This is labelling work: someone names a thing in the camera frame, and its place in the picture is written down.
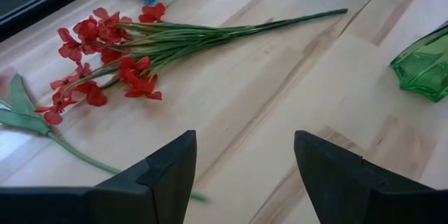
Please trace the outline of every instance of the green glass vase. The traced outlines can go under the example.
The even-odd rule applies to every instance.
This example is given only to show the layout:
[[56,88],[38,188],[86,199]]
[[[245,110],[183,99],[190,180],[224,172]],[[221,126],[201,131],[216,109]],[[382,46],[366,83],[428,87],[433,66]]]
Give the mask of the green glass vase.
[[406,48],[391,67],[400,88],[433,102],[448,95],[448,23]]

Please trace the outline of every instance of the black object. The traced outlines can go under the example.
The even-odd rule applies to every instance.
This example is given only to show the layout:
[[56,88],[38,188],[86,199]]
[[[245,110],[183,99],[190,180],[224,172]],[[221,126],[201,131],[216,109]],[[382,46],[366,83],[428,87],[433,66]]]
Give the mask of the black object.
[[0,16],[0,42],[38,22],[74,0],[31,0]]
[[187,131],[92,188],[0,188],[0,223],[182,224],[195,166]]
[[300,175],[321,224],[448,223],[448,191],[378,167],[308,132],[295,133]]

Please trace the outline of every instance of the black frame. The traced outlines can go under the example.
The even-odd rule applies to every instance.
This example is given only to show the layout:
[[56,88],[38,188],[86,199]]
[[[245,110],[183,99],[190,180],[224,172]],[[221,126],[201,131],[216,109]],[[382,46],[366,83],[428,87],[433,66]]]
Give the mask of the black frame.
[[0,42],[75,0],[31,0],[0,16]]

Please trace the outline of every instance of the green leaf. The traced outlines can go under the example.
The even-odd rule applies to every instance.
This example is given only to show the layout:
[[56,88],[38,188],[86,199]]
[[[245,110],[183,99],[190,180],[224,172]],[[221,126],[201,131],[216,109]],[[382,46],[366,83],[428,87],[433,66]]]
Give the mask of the green leaf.
[[0,123],[11,127],[19,127],[21,129],[31,130],[46,135],[50,128],[40,119],[30,115],[9,111],[0,108]]
[[10,104],[9,102],[5,101],[4,99],[0,99],[0,104],[5,106],[6,108],[8,108],[10,110],[14,110],[13,105]]
[[16,111],[40,118],[40,116],[34,112],[34,105],[28,97],[25,87],[23,85],[23,79],[20,75],[16,74],[9,83],[10,88],[10,100]]

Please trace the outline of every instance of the table surface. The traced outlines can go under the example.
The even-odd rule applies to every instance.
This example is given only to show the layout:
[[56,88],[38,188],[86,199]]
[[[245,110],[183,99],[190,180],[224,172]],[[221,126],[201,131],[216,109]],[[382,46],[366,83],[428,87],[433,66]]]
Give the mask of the table surface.
[[[197,130],[195,188],[185,223],[318,223],[293,154],[307,130],[434,188],[448,187],[448,99],[399,90],[389,62],[448,20],[447,0],[162,0],[165,20],[234,26],[338,8],[349,13],[252,36],[195,55],[161,74],[163,102],[108,91],[81,103],[57,129],[83,152],[125,169],[184,131]],[[74,70],[57,28],[91,10],[136,18],[139,0],[77,0],[0,43],[0,74],[17,72],[37,104],[50,81]],[[98,64],[98,56],[89,58]],[[56,143],[0,128],[3,186],[94,185],[110,175]]]

